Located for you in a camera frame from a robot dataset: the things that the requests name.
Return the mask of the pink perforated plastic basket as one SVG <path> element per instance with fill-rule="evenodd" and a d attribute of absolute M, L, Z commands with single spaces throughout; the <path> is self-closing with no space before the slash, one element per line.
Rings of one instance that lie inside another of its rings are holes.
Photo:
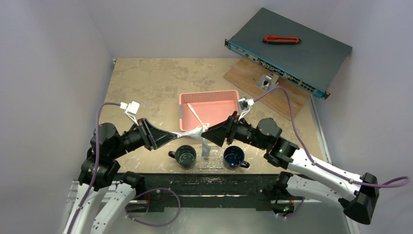
<path fill-rule="evenodd" d="M 179 125 L 181 131 L 189 131 L 200 126 L 200 122 L 187 106 L 190 103 L 203 123 L 211 126 L 238 111 L 239 93 L 236 90 L 221 90 L 182 93 L 179 96 Z"/>

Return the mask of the dark blue mug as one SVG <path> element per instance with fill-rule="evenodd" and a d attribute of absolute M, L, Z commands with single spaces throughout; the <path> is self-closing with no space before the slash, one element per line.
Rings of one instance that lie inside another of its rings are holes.
<path fill-rule="evenodd" d="M 223 164 L 228 169 L 249 168 L 244 151 L 238 146 L 229 146 L 224 150 Z"/>

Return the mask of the dark green mug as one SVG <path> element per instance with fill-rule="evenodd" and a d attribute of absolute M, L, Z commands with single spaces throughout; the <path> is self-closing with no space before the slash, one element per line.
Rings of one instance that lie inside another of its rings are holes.
<path fill-rule="evenodd" d="M 191 168 L 196 162 L 196 151 L 190 145 L 182 145 L 176 149 L 176 151 L 169 151 L 168 156 L 175 159 L 175 161 L 182 168 Z"/>

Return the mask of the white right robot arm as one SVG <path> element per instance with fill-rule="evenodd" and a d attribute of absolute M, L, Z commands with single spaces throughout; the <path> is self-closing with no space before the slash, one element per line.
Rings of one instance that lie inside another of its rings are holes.
<path fill-rule="evenodd" d="M 352 220 L 369 225 L 379 198 L 378 179 L 371 173 L 354 174 L 308 155 L 304 148 L 281 137 L 272 118 L 261 119 L 256 127 L 234 112 L 227 119 L 226 141 L 246 143 L 265 151 L 264 158 L 281 167 L 308 176 L 340 195 L 339 204 Z"/>

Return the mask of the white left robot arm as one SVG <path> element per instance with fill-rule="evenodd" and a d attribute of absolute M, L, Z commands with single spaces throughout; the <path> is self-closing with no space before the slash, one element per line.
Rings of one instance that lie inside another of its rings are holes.
<path fill-rule="evenodd" d="M 112 123 L 98 124 L 81 165 L 75 203 L 63 232 L 106 234 L 122 212 L 126 218 L 136 221 L 127 212 L 131 200 L 143 198 L 150 203 L 151 196 L 162 191 L 170 192 L 180 207 L 177 193 L 163 187 L 150 189 L 142 174 L 126 172 L 116 179 L 120 169 L 117 159 L 141 147 L 151 151 L 182 137 L 200 138 L 209 126 L 202 123 L 191 131 L 168 132 L 141 118 L 134 119 L 131 128 L 120 134 Z"/>

